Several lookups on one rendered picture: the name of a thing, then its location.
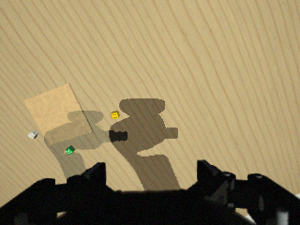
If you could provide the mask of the yellow die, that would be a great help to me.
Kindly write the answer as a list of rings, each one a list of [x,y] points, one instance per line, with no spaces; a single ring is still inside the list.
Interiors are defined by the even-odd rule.
[[[119,111],[112,112],[112,119],[117,119],[119,116]]]

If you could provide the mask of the green die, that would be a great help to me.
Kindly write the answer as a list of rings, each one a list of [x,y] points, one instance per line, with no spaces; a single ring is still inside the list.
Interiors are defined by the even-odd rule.
[[[75,149],[74,149],[74,148],[72,147],[72,145],[71,145],[70,147],[67,148],[66,152],[67,152],[68,154],[71,154],[71,153],[73,153],[74,150],[75,150]]]

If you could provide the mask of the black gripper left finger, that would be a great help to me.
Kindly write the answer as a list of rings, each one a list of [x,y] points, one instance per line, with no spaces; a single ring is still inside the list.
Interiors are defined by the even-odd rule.
[[[105,162],[97,162],[89,169],[82,175],[70,176],[65,184],[56,185],[53,178],[36,181],[0,207],[0,225],[47,225],[57,218],[57,213],[100,197],[123,193],[105,185]]]

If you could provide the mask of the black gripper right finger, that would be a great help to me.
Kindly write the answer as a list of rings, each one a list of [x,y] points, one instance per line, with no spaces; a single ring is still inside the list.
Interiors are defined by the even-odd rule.
[[[234,173],[197,160],[197,182],[176,192],[219,203],[235,212],[236,208],[247,209],[256,225],[300,225],[300,199],[259,173],[239,180]]]

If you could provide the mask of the white die with black pips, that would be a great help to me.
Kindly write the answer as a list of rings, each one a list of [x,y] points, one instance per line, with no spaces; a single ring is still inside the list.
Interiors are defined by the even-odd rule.
[[[28,136],[31,138],[31,139],[34,139],[36,136],[38,135],[38,133],[36,131],[31,131]]]

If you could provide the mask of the tan square mat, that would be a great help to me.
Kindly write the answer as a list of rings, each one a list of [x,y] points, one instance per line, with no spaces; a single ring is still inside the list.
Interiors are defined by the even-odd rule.
[[[49,145],[93,132],[70,83],[23,102]]]

